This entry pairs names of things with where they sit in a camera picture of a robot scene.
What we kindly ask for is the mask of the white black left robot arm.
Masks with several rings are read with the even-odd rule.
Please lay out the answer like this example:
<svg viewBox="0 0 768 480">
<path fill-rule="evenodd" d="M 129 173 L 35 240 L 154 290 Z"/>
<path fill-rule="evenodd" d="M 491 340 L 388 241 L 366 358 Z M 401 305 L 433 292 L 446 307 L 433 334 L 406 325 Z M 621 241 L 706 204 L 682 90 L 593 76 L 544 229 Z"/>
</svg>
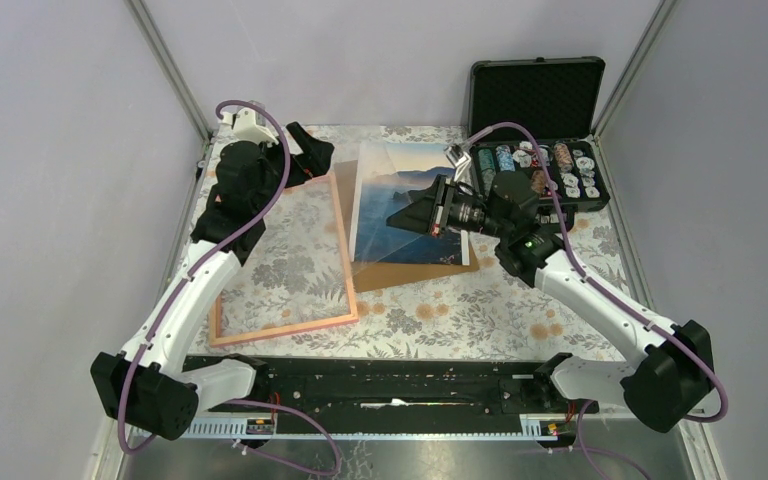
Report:
<svg viewBox="0 0 768 480">
<path fill-rule="evenodd" d="M 326 175 L 333 144 L 287 125 L 299 148 L 282 137 L 240 139 L 223 147 L 205 209 L 172 282 L 149 318 L 115 354 L 101 352 L 90 376 L 105 414 L 119 428 L 137 427 L 175 440 L 205 410 L 235 400 L 256 411 L 269 401 L 270 385 L 239 355 L 204 367 L 184 364 L 201 323 L 219 293 L 241 270 L 266 231 L 264 217 L 287 188 Z"/>
</svg>

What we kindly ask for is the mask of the pink wooden picture frame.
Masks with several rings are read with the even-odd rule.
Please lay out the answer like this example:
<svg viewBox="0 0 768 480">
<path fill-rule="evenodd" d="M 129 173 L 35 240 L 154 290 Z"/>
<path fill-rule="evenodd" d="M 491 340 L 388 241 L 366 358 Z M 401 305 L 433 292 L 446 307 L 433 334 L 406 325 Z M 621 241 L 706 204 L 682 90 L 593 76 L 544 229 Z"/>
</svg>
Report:
<svg viewBox="0 0 768 480">
<path fill-rule="evenodd" d="M 359 313 L 332 174 L 286 190 L 208 314 L 213 348 L 353 324 Z"/>
</svg>

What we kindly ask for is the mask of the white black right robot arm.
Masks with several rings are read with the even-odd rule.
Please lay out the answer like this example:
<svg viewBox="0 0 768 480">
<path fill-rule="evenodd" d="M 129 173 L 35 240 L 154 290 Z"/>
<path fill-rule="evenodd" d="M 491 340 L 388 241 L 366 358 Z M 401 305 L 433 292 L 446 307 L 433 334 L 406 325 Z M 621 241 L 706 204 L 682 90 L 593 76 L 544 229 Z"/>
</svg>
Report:
<svg viewBox="0 0 768 480">
<path fill-rule="evenodd" d="M 540 197 L 522 172 L 495 176 L 479 197 L 439 175 L 431 186 L 394 194 L 398 210 L 388 226 L 439 237 L 451 230 L 498 239 L 500 266 L 527 286 L 553 297 L 596 329 L 622 355 L 619 361 L 557 354 L 535 373 L 535 402 L 557 412 L 571 400 L 628 409 L 648 428 L 667 433 L 716 389 L 708 331 L 679 325 L 601 282 L 566 240 L 540 223 Z"/>
</svg>

